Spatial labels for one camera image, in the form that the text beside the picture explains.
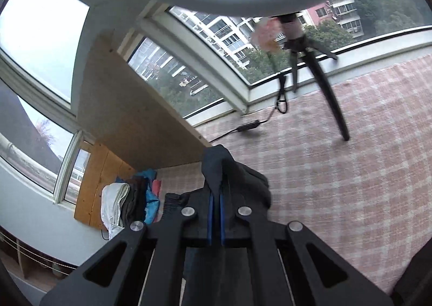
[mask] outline tripod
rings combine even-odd
[[[298,71],[297,71],[297,63],[299,60],[299,54],[302,54],[301,59],[312,72],[315,80],[320,87],[322,93],[324,94],[330,109],[333,113],[334,118],[336,119],[337,125],[339,127],[340,133],[345,141],[349,140],[349,131],[345,122],[345,118],[342,114],[342,110],[340,109],[338,100],[334,95],[333,89],[325,75],[323,69],[321,68],[318,60],[315,57],[312,49],[318,50],[319,52],[331,57],[334,60],[337,60],[338,57],[332,53],[329,49],[325,48],[319,42],[315,40],[309,39],[303,32],[301,23],[295,13],[277,16],[279,21],[282,24],[282,28],[284,30],[284,34],[287,37],[287,41],[285,42],[283,48],[284,50],[290,50],[290,64],[291,64],[291,73],[292,73],[292,91],[296,93],[297,91],[297,80],[298,80]]]

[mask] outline black cable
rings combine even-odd
[[[109,239],[105,239],[104,238],[104,231],[101,229],[101,235],[102,235],[102,239],[104,239],[104,240],[109,240]]]
[[[279,79],[279,92],[276,98],[276,102],[274,105],[274,108],[270,111],[269,116],[267,117],[267,119],[265,119],[264,121],[260,121],[260,120],[255,120],[252,122],[248,122],[245,123],[244,125],[238,126],[235,129],[232,129],[220,136],[218,136],[217,138],[214,138],[213,140],[210,141],[210,143],[217,141],[221,138],[224,138],[225,136],[227,136],[228,134],[234,133],[234,132],[244,132],[244,131],[249,131],[251,129],[255,129],[256,127],[258,127],[259,125],[262,125],[263,123],[266,123],[270,120],[270,118],[273,116],[275,110],[279,111],[281,114],[286,114],[289,110],[288,107],[288,99],[286,97],[286,92],[285,92],[285,81],[286,81],[286,76],[282,73],[279,74],[278,76]]]

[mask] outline glass pane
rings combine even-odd
[[[66,189],[66,196],[64,200],[72,204],[76,204],[78,198],[79,188],[83,181],[84,172],[86,171],[87,163],[90,158],[90,153],[80,149],[73,166],[72,174],[69,179],[69,184]]]
[[[88,10],[79,0],[9,0],[0,15],[0,47],[70,102],[76,48]]]
[[[72,134],[44,117],[0,80],[0,155],[53,193]]]
[[[266,52],[251,44],[251,34],[261,18],[228,18],[190,12],[174,7],[170,11],[182,20],[192,20],[196,33],[238,68],[254,83],[282,69],[290,67],[283,51],[273,54],[277,70]],[[402,29],[432,24],[432,14],[425,0],[328,0],[301,11],[298,16],[306,34],[331,50],[355,42],[396,32]],[[229,37],[239,40],[233,44]],[[284,35],[276,41],[284,42]]]
[[[182,117],[221,98],[204,80],[148,38],[129,65]]]

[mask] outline black fabric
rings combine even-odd
[[[390,296],[396,306],[432,305],[432,239],[411,259]]]
[[[222,145],[206,149],[201,168],[206,184],[197,190],[210,190],[214,198],[213,239],[211,247],[186,249],[182,306],[253,305],[247,250],[226,249],[220,245],[220,194],[224,185],[230,193],[247,197],[252,210],[266,215],[271,205],[267,178],[235,162]],[[166,194],[161,219],[186,206],[190,194]]]
[[[146,191],[149,185],[149,180],[147,178],[138,176],[133,177],[132,179],[136,180],[136,185],[138,189],[137,206],[135,207],[134,220],[144,222],[146,218],[145,208],[147,205]]]
[[[144,177],[132,177],[126,179],[125,183],[129,184],[129,192],[124,203],[121,206],[120,217],[123,227],[129,226],[133,221],[144,221],[146,213],[146,190],[148,179]]]
[[[130,224],[130,215],[133,213],[137,202],[137,188],[135,186],[129,186],[129,192],[127,193],[126,199],[121,206],[120,218],[123,223],[123,227]]]

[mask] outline apartment building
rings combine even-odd
[[[172,8],[171,13],[213,46],[221,56],[235,62],[239,67],[246,67],[249,64],[246,53],[253,48],[250,42],[251,34],[261,18],[230,18],[188,11],[179,7]],[[334,20],[341,28],[352,34],[353,38],[364,35],[354,0],[329,0],[303,10],[298,16],[304,26],[317,26],[322,21]],[[277,39],[282,40],[284,36],[281,34]],[[141,71],[137,72],[146,80],[154,78],[159,68],[169,64],[173,76],[184,76],[181,85],[190,87],[191,95],[207,87],[185,66],[151,41],[140,47],[139,55],[146,58],[139,68]]]

